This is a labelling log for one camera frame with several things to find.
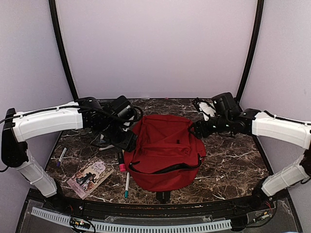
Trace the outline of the Taming of the Shrew book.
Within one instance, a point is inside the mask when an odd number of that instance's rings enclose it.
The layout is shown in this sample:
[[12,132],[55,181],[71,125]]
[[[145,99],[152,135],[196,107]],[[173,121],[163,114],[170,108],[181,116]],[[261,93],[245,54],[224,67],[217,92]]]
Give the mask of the Taming of the Shrew book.
[[107,165],[104,161],[90,162],[78,170],[67,181],[67,184],[79,198],[84,200],[114,171],[114,168]]

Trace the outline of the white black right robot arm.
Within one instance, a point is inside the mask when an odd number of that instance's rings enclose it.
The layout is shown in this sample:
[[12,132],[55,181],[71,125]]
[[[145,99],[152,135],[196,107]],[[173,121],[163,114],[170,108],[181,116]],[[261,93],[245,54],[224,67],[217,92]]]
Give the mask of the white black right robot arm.
[[248,199],[248,207],[259,210],[279,191],[311,179],[311,123],[273,115],[268,111],[248,108],[242,110],[230,92],[206,101],[195,98],[192,102],[203,119],[193,123],[189,132],[197,138],[207,138],[214,133],[245,134],[275,139],[304,150],[294,162],[281,171],[264,178]]

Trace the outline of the red student backpack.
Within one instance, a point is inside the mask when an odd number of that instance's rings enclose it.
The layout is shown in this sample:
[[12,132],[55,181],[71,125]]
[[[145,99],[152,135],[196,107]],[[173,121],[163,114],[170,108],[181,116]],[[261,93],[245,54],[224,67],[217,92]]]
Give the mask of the red student backpack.
[[144,116],[132,129],[136,147],[124,153],[127,171],[151,192],[181,189],[195,179],[206,156],[202,140],[189,132],[190,119],[173,115]]

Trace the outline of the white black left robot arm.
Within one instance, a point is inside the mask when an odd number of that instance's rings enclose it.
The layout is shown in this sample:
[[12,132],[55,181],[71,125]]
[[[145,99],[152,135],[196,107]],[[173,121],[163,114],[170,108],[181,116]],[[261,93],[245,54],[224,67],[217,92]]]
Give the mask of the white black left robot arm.
[[61,195],[56,180],[32,156],[28,140],[67,130],[90,129],[103,135],[114,147],[130,152],[137,140],[130,127],[142,117],[143,111],[125,96],[103,103],[86,97],[27,112],[11,108],[1,120],[0,159],[7,168],[18,170],[44,197],[50,198],[51,206],[63,212],[69,202]]

